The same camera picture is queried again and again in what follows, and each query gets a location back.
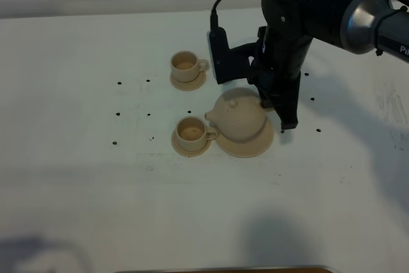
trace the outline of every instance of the teapot spout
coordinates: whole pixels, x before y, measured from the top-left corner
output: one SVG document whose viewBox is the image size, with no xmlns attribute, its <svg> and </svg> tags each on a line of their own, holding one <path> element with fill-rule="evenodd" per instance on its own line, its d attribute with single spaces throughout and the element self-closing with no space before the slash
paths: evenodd
<svg viewBox="0 0 409 273">
<path fill-rule="evenodd" d="M 216 123 L 215 111 L 211 110 L 204 115 L 204 118 L 212 123 Z"/>
</svg>

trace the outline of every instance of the teapot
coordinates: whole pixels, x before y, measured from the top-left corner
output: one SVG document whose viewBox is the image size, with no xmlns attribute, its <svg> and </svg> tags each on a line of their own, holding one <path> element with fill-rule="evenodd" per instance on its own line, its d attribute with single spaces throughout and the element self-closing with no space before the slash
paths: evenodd
<svg viewBox="0 0 409 273">
<path fill-rule="evenodd" d="M 247 88 L 235 88 L 223 93 L 213 110 L 204 116 L 220 133 L 234 142 L 247 142 L 265 126 L 266 113 L 258 94 Z"/>
</svg>

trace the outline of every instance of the white table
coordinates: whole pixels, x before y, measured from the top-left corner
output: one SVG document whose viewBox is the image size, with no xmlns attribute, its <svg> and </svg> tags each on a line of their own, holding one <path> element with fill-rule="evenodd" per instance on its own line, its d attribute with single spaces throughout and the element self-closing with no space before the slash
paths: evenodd
<svg viewBox="0 0 409 273">
<path fill-rule="evenodd" d="M 265 24 L 259 9 L 219 16 L 232 47 Z M 281 134 L 270 113 L 263 155 L 236 159 L 213 143 L 189 159 L 172 149 L 176 122 L 248 86 L 219 86 L 211 72 L 195 92 L 171 86 L 173 53 L 210 57 L 208 17 L 0 21 L 0 267 L 408 272 L 409 65 L 315 40 L 297 129 Z"/>
</svg>

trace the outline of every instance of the cup handle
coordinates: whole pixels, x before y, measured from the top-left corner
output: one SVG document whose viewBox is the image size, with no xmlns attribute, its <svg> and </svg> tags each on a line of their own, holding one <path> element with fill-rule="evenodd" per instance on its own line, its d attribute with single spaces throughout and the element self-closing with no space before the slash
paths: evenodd
<svg viewBox="0 0 409 273">
<path fill-rule="evenodd" d="M 205 70 L 207 70 L 209 68 L 209 61 L 207 61 L 206 59 L 200 59 L 198 61 L 199 63 L 199 72 L 204 72 Z"/>
<path fill-rule="evenodd" d="M 219 135 L 220 135 L 220 132 L 216 128 L 213 128 L 213 127 L 207 128 L 207 140 L 217 139 Z"/>
</svg>

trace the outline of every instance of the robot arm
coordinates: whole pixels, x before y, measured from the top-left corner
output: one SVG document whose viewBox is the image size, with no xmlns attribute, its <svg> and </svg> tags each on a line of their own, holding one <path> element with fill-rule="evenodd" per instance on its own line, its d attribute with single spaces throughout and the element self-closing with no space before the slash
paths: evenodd
<svg viewBox="0 0 409 273">
<path fill-rule="evenodd" d="M 259 40 L 229 49 L 212 12 L 209 43 L 217 82 L 247 78 L 282 129 L 297 126 L 300 69 L 313 38 L 355 54 L 373 49 L 409 62 L 409 13 L 389 0 L 262 0 L 267 21 Z M 248 57 L 254 57 L 250 64 Z"/>
</svg>

